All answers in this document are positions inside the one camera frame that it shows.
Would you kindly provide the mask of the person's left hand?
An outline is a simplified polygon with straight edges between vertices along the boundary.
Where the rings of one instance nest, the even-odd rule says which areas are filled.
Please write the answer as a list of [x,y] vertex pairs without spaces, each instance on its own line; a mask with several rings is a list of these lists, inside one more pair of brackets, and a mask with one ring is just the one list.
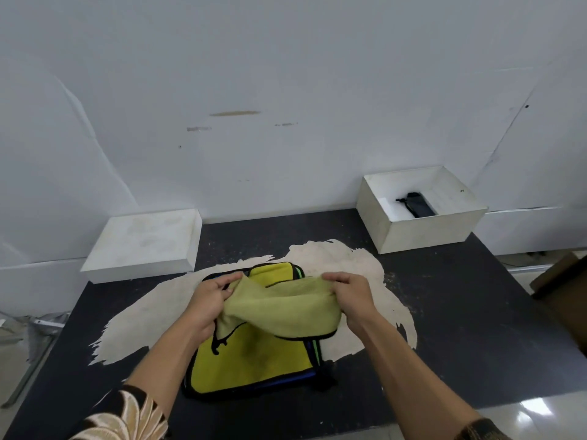
[[216,319],[223,311],[224,303],[232,295],[233,289],[231,286],[228,290],[220,290],[214,284],[214,278],[202,281],[195,288],[184,315],[193,326],[199,344],[213,335]]

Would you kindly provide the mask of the person's right hand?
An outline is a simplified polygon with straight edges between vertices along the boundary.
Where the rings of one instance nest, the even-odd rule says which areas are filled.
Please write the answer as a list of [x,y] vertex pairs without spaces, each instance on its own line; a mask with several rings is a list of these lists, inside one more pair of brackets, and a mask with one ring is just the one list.
[[351,284],[330,282],[349,329],[359,339],[364,340],[370,326],[382,319],[375,306],[368,280],[364,276],[353,274]]

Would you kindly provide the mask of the yellow-green microfibre cloth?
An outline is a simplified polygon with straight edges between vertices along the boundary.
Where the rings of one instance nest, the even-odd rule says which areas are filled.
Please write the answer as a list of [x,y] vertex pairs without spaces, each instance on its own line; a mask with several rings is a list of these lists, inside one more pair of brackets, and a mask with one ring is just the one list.
[[229,288],[232,294],[216,319],[214,337],[222,343],[245,323],[288,340],[328,338],[340,324],[331,282],[320,277],[264,287],[244,276]]

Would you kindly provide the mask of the person's right forearm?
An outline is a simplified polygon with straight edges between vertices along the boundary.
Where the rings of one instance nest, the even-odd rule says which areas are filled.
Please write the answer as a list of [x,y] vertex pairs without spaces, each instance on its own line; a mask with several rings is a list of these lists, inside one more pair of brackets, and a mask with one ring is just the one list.
[[454,440],[481,415],[415,354],[377,311],[350,320],[405,440]]

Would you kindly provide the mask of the person's left forearm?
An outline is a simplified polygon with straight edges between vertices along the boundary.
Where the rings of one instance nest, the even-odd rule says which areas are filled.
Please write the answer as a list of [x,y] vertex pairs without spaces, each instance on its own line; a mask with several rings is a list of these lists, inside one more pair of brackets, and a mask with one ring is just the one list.
[[125,384],[145,392],[168,418],[192,356],[214,329],[214,316],[182,315],[158,339]]

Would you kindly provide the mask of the open white box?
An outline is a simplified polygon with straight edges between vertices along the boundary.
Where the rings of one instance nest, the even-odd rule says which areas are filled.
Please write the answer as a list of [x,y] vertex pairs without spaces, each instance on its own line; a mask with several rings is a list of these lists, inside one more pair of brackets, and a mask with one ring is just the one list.
[[[418,193],[430,216],[402,202]],[[464,242],[488,206],[443,166],[365,175],[356,209],[379,254]]]

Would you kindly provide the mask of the yellow bag with black trim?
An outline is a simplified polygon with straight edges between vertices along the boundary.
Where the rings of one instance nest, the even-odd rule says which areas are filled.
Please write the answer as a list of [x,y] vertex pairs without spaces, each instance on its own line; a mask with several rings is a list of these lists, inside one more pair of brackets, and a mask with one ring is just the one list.
[[[291,262],[265,263],[239,271],[264,287],[314,277],[306,276]],[[187,368],[181,389],[188,398],[218,401],[287,385],[311,382],[321,387],[331,382],[320,342],[336,332],[328,338],[288,340],[245,323],[222,343],[215,339],[215,330]]]

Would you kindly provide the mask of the flat white box lid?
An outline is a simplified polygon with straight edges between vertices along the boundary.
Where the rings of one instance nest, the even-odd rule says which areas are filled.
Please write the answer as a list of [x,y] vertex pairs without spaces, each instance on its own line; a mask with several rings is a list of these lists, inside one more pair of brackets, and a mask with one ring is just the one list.
[[201,230],[197,209],[112,217],[80,272],[93,284],[192,272]]

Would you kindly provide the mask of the patterned left sleeve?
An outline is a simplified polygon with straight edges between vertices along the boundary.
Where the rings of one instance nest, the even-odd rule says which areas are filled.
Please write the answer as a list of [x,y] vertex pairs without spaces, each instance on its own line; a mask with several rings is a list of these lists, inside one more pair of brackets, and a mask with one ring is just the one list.
[[158,403],[133,385],[121,385],[99,400],[72,429],[68,440],[172,440]]

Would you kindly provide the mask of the patterned sleeve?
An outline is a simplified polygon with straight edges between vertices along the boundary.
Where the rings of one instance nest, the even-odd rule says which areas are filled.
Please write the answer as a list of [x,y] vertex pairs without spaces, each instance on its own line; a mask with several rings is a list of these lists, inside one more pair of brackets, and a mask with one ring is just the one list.
[[512,440],[488,418],[481,418],[465,426],[454,440]]
[[133,385],[121,385],[99,400],[72,429],[68,440],[172,440],[158,403]]

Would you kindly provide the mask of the patterned right sleeve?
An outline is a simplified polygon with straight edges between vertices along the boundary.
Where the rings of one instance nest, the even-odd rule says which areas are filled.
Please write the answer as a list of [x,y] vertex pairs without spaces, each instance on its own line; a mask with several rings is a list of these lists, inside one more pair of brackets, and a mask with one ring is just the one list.
[[481,418],[465,426],[454,440],[512,440],[488,418]]

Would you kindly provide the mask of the brown cardboard box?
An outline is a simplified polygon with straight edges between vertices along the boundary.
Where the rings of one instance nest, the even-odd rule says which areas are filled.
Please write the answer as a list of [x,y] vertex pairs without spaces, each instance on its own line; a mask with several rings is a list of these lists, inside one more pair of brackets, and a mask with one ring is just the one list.
[[572,251],[530,283],[532,297],[587,358],[587,250]]

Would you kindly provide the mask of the grey metal frame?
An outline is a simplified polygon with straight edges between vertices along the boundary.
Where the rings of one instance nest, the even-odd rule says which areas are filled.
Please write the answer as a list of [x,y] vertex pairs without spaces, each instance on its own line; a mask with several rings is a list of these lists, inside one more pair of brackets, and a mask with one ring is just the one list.
[[11,317],[0,312],[0,347],[25,343],[28,349],[27,368],[11,395],[0,405],[1,409],[13,407],[53,343],[68,322],[71,311],[48,313],[42,316]]

